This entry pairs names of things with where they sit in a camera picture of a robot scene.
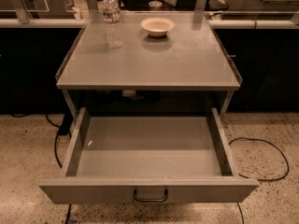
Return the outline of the white horizontal rail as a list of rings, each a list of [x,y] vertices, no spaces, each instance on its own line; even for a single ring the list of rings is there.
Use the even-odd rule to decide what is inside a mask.
[[[85,20],[30,20],[28,24],[21,24],[17,19],[1,19],[0,28],[81,28],[88,21]],[[213,29],[299,29],[293,21],[220,21],[209,20]],[[138,24],[148,31],[166,30],[178,24],[177,21],[165,19],[146,19]]]

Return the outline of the grey top drawer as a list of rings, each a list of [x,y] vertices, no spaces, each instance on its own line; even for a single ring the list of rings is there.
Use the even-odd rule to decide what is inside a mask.
[[[238,203],[240,176],[216,110],[199,117],[96,117],[81,109],[61,174],[39,186],[54,203]]]

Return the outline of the plastic cup with straw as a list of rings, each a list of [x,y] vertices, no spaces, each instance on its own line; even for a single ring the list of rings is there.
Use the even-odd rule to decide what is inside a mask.
[[[153,0],[149,2],[149,9],[150,10],[160,10],[162,6],[162,3],[159,0]]]

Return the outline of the clear plastic water bottle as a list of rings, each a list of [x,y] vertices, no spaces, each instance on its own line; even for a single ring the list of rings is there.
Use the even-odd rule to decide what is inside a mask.
[[[106,28],[106,40],[111,48],[121,46],[121,14],[117,0],[104,0],[102,14]]]

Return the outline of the grey left support post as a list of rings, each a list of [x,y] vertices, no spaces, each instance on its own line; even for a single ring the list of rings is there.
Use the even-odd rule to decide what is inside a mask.
[[[10,0],[14,11],[9,11],[7,15],[10,18],[16,18],[21,24],[28,24],[31,20],[30,13],[27,11],[23,0]]]

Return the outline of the white paper bowl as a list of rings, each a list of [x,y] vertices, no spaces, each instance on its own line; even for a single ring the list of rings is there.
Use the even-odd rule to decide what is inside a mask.
[[[153,37],[165,36],[174,26],[171,20],[159,17],[146,18],[141,22],[141,27]]]

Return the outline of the grey metal cabinet table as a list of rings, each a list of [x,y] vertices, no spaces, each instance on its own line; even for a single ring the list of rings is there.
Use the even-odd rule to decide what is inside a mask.
[[[153,37],[146,18],[178,24]],[[57,86],[71,90],[222,91],[225,112],[242,82],[204,15],[198,12],[124,12],[121,46],[107,46],[103,17],[94,14],[57,73]]]

